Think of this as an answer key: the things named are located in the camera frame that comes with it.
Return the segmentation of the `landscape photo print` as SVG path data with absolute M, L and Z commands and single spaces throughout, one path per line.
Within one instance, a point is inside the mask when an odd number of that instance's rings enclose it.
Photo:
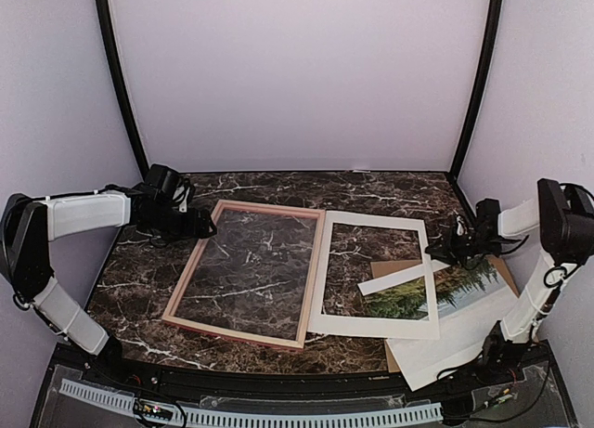
M 518 290 L 505 262 L 488 256 L 473 270 L 435 261 L 440 338 L 387 339 L 389 370 L 399 370 L 413 391 L 474 360 L 484 338 L 517 301 Z

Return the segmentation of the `brown cardboard backing board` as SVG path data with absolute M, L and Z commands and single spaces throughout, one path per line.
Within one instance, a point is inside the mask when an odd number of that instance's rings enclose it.
M 514 295 L 518 297 L 518 288 L 505 262 L 502 259 L 496 258 L 494 256 L 488 256 L 487 260 L 489 264 L 497 270 L 497 273 L 502 276 L 509 288 L 513 291 Z M 371 275 L 375 279 L 389 274 L 397 273 L 407 268 L 418 266 L 420 264 L 421 260 L 377 261 L 370 263 L 370 269 Z M 399 366 L 394 356 L 391 354 L 387 343 L 384 343 L 384 349 L 387 361 L 387 370 L 391 373 L 399 372 Z

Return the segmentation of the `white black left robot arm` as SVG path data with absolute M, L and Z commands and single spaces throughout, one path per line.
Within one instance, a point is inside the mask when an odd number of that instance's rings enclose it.
M 7 200 L 1 217 L 1 275 L 12 288 L 14 304 L 34 310 L 56 334 L 96 357 L 94 370 L 111 387 L 131 379 L 130 365 L 120 359 L 121 342 L 60 286 L 49 245 L 73 234 L 129 225 L 165 240 L 208 239 L 217 229 L 208 211 L 190 206 L 194 191 L 187 177 L 153 164 L 131 188 L 110 184 L 37 198 L 16 193 Z

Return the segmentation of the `white mat board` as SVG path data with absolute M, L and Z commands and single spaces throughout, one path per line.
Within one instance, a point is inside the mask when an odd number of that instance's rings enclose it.
M 428 317 L 425 319 L 367 318 L 327 315 L 322 311 L 329 263 L 329 248 L 333 226 L 336 224 L 414 231 L 419 238 L 421 264 L 366 283 L 365 292 L 381 292 L 390 286 L 401 285 L 407 279 L 424 279 Z M 313 333 L 345 337 L 399 338 L 437 340 L 440 324 L 433 277 L 433 261 L 425 252 L 428 238 L 424 222 L 419 219 L 372 214 L 327 211 L 321 236 L 316 280 L 310 307 L 307 330 Z

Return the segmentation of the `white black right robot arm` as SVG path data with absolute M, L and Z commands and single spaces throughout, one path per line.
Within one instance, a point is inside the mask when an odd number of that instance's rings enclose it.
M 433 260 L 466 269 L 488 255 L 518 251 L 538 232 L 540 254 L 533 273 L 511 311 L 487 338 L 495 344 L 527 344 L 566 284 L 593 257 L 593 194 L 574 183 L 541 178 L 536 197 L 502 209 L 499 201 L 476 204 L 472 224 L 454 214 L 448 231 L 425 250 Z

